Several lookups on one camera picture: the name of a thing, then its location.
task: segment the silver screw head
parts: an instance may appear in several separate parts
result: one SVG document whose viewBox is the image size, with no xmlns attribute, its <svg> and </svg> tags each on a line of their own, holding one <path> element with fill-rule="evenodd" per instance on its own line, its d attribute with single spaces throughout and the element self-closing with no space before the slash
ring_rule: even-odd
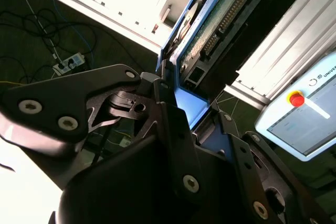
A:
<svg viewBox="0 0 336 224">
<path fill-rule="evenodd" d="M 253 207 L 255 212 L 259 215 L 259 217 L 263 220 L 267 220 L 268 219 L 268 212 L 266 210 L 266 208 L 263 206 L 263 204 L 261 204 L 258 201 L 254 201 L 253 202 Z"/>
<path fill-rule="evenodd" d="M 126 71 L 126 75 L 130 78 L 134 78 L 135 74 L 133 74 L 131 71 Z"/>
<path fill-rule="evenodd" d="M 218 154 L 221 155 L 221 156 L 225 156 L 225 151 L 224 150 L 219 150 Z"/>
<path fill-rule="evenodd" d="M 42 105 L 35 100 L 23 100 L 19 103 L 19 109 L 25 114 L 37 114 L 42 111 Z"/>
<path fill-rule="evenodd" d="M 77 129 L 78 122 L 76 119 L 70 117 L 70 116 L 62 116 L 60 119 L 58 119 L 58 126 L 65 131 L 73 131 Z"/>
<path fill-rule="evenodd" d="M 229 115 L 227 115 L 227 114 L 224 114 L 224 117 L 225 117 L 225 119 L 228 120 L 229 122 L 232 121 L 231 116 L 229 116 Z"/>
<path fill-rule="evenodd" d="M 182 73 L 188 67 L 187 64 L 183 64 L 180 68 L 180 73 Z"/>
<path fill-rule="evenodd" d="M 252 138 L 256 142 L 260 142 L 260 138 L 257 135 L 252 135 Z"/>
<path fill-rule="evenodd" d="M 183 185 L 188 191 L 191 191 L 192 193 L 198 192 L 200 188 L 197 179 L 191 175 L 185 175 L 183 177 Z"/>
</svg>

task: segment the circuit board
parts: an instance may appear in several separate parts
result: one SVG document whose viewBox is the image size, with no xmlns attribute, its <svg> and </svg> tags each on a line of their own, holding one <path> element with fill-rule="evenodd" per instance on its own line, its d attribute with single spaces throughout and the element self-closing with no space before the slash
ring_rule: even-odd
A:
<svg viewBox="0 0 336 224">
<path fill-rule="evenodd" d="M 217 2 L 207 20 L 181 57 L 181 74 L 183 74 L 188 67 L 190 68 L 189 65 L 191 62 L 194 62 L 194 59 L 201 58 L 201 60 L 206 60 L 207 57 L 210 57 L 212 49 L 219 41 L 218 32 L 224 33 L 225 30 L 228 29 L 246 1 L 247 0 L 219 0 Z"/>
</svg>

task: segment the black cable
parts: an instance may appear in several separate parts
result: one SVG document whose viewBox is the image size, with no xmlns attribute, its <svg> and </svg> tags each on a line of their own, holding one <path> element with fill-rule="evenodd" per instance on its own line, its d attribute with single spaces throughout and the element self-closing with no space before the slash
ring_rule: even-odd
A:
<svg viewBox="0 0 336 224">
<path fill-rule="evenodd" d="M 36 74 L 39 73 L 39 72 L 41 71 L 41 69 L 44 69 L 44 68 L 50 68 L 50 69 L 53 69 L 53 70 L 57 71 L 59 74 L 61 74 L 61 73 L 57 70 L 57 68 L 54 68 L 54 67 L 52 67 L 52 66 L 50 66 L 50 65 L 43 65 L 43 66 L 39 67 L 39 68 L 34 72 L 34 74 L 32 75 L 32 78 L 31 78 L 31 80 L 30 80 L 30 83 L 34 80 Z"/>
<path fill-rule="evenodd" d="M 21 61 L 19 61 L 18 59 L 14 58 L 14 57 L 10 57 L 10 56 L 1 56 L 0 59 L 11 59 L 11 60 L 15 60 L 17 63 L 19 63 L 19 65 L 21 66 L 21 68 L 23 70 L 23 73 L 25 74 L 24 77 L 26 77 L 26 80 L 27 80 L 27 83 L 28 83 L 27 71 L 26 71 L 25 67 L 23 66 L 23 64 L 21 63 Z"/>
<path fill-rule="evenodd" d="M 103 153 L 103 150 L 104 150 L 104 147 L 105 147 L 105 143 L 106 143 L 106 141 L 107 141 L 107 139 L 108 139 L 108 137 L 109 137 L 112 129 L 113 129 L 113 124 L 111 124 L 111 125 L 109 125 L 109 126 L 106 127 L 104 136 L 100 140 L 100 143 L 99 143 L 99 146 L 98 146 L 98 151 L 94 155 L 91 165 L 95 164 L 98 161 L 100 155 Z"/>
<path fill-rule="evenodd" d="M 35 77 L 32 78 L 31 76 L 27 76 L 28 79 L 27 79 L 27 84 L 31 83 L 32 81 L 39 81 L 38 79 L 36 79 Z M 20 79 L 19 79 L 19 83 L 22 83 L 22 80 L 25 78 L 25 76 L 22 76 Z"/>
<path fill-rule="evenodd" d="M 52 16 L 52 20 L 50 20 L 48 17 L 43 16 L 42 13 L 50 13 Z M 81 22 L 58 22 L 57 21 L 57 17 L 56 14 L 51 11 L 50 9 L 46 9 L 43 8 L 41 10 L 39 10 L 35 15 L 34 14 L 28 14 L 26 16 L 21 16 L 21 15 L 17 15 L 15 13 L 9 12 L 9 11 L 2 11 L 0 12 L 0 17 L 3 15 L 10 15 L 13 16 L 15 18 L 18 19 L 18 21 L 20 21 L 20 25 L 13 25 L 13 24 L 6 24 L 6 23 L 0 23 L 0 25 L 2 26 L 8 26 L 8 27 L 12 27 L 12 28 L 16 28 L 19 30 L 23 30 L 25 32 L 27 32 L 28 34 L 30 34 L 31 36 L 34 37 L 39 37 L 42 38 L 45 46 L 48 48 L 48 50 L 51 52 L 52 54 L 52 50 L 51 48 L 60 48 L 61 50 L 69 53 L 69 54 L 76 54 L 77 52 L 73 52 L 70 51 L 66 48 L 64 48 L 63 46 L 60 45 L 61 42 L 61 35 L 60 35 L 60 31 L 70 28 L 71 26 L 84 26 L 87 27 L 91 30 L 94 40 L 93 40 L 93 45 L 91 46 L 91 50 L 83 52 L 83 55 L 89 54 L 91 52 L 93 52 L 93 50 L 95 49 L 96 45 L 97 45 L 97 34 L 94 31 L 93 28 L 99 29 L 101 31 L 103 31 L 104 33 L 106 33 L 108 36 L 110 36 L 117 44 L 119 44 L 119 46 L 126 52 L 126 54 L 133 60 L 133 62 L 142 70 L 145 71 L 143 69 L 143 67 L 134 59 L 134 57 L 128 52 L 128 50 L 126 49 L 126 47 L 120 43 L 114 35 L 112 35 L 109 31 L 107 31 L 104 27 L 101 26 L 97 26 L 97 25 L 93 25 L 90 23 L 81 23 Z M 45 31 L 47 33 L 45 33 L 42 28 L 40 27 L 40 25 L 37 23 L 37 20 L 35 18 L 35 16 L 38 18 L 38 20 L 40 20 L 41 24 L 43 24 L 43 27 L 45 29 Z M 53 43 L 55 46 L 49 45 L 48 42 L 46 40 L 49 39 L 53 39 Z"/>
</svg>

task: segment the touchscreen display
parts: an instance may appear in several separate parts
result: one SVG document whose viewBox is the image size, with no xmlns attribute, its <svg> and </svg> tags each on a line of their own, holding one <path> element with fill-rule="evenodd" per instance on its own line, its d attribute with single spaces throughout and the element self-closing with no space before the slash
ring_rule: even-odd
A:
<svg viewBox="0 0 336 224">
<path fill-rule="evenodd" d="M 307 156 L 336 136 L 336 75 L 267 129 Z"/>
</svg>

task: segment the red emergency stop button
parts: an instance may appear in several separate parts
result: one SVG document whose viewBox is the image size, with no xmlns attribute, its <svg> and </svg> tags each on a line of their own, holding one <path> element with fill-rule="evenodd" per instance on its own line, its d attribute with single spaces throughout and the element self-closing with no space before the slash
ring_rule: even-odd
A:
<svg viewBox="0 0 336 224">
<path fill-rule="evenodd" d="M 295 93 L 295 94 L 292 94 L 289 97 L 289 102 L 294 107 L 300 107 L 300 106 L 304 105 L 305 97 L 303 95 L 301 95 L 300 93 Z"/>
</svg>

